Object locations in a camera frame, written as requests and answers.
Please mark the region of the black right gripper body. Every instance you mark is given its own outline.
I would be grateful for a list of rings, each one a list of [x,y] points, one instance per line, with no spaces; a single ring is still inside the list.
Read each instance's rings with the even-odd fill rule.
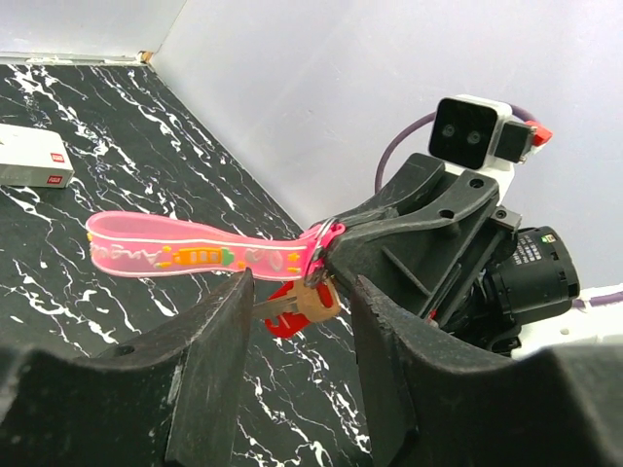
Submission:
[[[521,216],[499,206],[483,220],[442,289],[443,296],[427,315],[427,324],[461,341],[492,350],[517,333],[499,303],[493,275],[515,252]]]

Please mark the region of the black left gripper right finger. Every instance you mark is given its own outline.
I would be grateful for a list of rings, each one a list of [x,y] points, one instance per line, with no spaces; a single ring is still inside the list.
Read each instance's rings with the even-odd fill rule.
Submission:
[[[621,464],[619,345],[513,360],[425,323],[365,277],[350,307],[375,465]]]

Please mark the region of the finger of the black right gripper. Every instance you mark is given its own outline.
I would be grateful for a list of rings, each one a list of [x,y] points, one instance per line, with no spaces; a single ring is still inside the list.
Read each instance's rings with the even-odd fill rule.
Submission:
[[[352,220],[325,265],[351,294],[366,278],[417,316],[452,313],[501,242],[491,216],[498,184],[480,174],[437,174],[392,197],[382,218]]]
[[[413,212],[425,204],[444,173],[442,161],[415,153],[377,193],[336,218],[346,227],[354,227]]]

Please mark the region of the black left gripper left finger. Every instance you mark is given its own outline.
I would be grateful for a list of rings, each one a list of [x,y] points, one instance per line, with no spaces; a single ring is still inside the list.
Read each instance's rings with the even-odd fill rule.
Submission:
[[[1,350],[5,466],[227,466],[236,436],[254,280],[95,357]]]

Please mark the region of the silver metal keyring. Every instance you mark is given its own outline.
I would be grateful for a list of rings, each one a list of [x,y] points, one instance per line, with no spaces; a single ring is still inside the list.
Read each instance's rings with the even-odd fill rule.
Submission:
[[[323,279],[323,257],[325,255],[324,241],[334,232],[334,227],[337,224],[338,219],[336,217],[327,218],[314,234],[311,255],[308,259],[304,274],[304,285],[308,288],[315,288]]]

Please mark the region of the silver key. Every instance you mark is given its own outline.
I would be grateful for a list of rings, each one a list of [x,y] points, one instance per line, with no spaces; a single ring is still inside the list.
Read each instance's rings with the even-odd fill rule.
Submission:
[[[303,280],[288,282],[288,288],[252,308],[252,315],[260,319],[273,319],[285,313],[302,315],[311,323],[323,322],[333,318],[341,311],[341,304],[335,286],[330,280],[308,288]]]

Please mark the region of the red key tag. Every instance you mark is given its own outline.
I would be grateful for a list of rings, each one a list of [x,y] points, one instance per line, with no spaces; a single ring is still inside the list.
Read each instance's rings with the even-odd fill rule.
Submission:
[[[265,302],[268,306],[259,317],[275,337],[289,339],[313,323],[327,321],[341,310],[338,293],[329,279],[315,288],[303,280],[289,281]]]

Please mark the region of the pink strap keychain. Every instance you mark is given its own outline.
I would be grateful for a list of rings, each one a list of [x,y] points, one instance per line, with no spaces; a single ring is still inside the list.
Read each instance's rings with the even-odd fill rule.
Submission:
[[[86,222],[93,264],[120,277],[162,277],[250,269],[257,278],[304,278],[320,225],[290,240],[267,240],[165,216],[105,211]],[[346,231],[338,222],[325,248]]]

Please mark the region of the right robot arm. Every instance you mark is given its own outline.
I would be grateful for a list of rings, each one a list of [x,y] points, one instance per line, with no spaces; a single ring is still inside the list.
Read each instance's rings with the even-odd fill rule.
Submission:
[[[500,194],[490,176],[414,154],[339,216],[327,272],[344,291],[364,276],[428,324],[498,354],[621,343],[621,294],[582,294],[561,237],[523,227]]]

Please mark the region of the white cardboard box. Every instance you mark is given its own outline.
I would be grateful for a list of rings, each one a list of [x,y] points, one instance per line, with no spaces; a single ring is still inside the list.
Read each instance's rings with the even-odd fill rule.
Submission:
[[[75,171],[62,138],[41,128],[1,125],[3,186],[65,188]]]

